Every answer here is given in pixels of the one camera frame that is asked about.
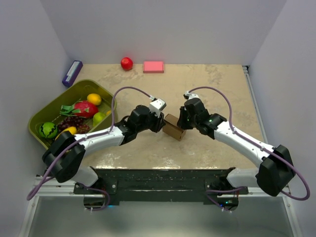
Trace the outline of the brown cardboard box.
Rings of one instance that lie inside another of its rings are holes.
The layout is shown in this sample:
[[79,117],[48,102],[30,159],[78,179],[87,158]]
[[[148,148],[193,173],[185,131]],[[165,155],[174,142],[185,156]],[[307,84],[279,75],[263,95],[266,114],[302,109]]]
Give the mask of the brown cardboard box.
[[176,139],[177,141],[181,141],[186,134],[186,130],[178,127],[178,120],[179,119],[176,116],[167,114],[164,118],[165,126],[162,128],[162,130],[170,137]]

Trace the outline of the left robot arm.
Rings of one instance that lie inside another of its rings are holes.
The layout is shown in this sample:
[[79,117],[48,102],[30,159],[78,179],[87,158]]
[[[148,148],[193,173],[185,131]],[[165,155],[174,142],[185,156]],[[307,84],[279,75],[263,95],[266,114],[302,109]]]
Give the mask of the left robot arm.
[[127,144],[142,131],[158,133],[165,125],[165,107],[165,103],[156,100],[149,106],[136,106],[127,120],[122,119],[113,127],[88,134],[60,135],[42,156],[46,166],[52,167],[49,174],[59,183],[72,180],[83,184],[92,194],[100,192],[102,181],[93,168],[81,164],[83,158],[101,149]]

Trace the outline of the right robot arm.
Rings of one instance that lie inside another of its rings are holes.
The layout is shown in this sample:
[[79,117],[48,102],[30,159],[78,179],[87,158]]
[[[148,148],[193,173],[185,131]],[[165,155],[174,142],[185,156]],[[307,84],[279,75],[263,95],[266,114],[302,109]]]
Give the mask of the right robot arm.
[[226,118],[210,114],[198,97],[185,96],[177,125],[183,130],[197,129],[202,135],[222,142],[248,158],[255,169],[235,169],[220,181],[220,189],[231,194],[239,187],[259,187],[276,197],[295,172],[289,167],[293,162],[288,148],[273,147],[237,128],[230,128]]

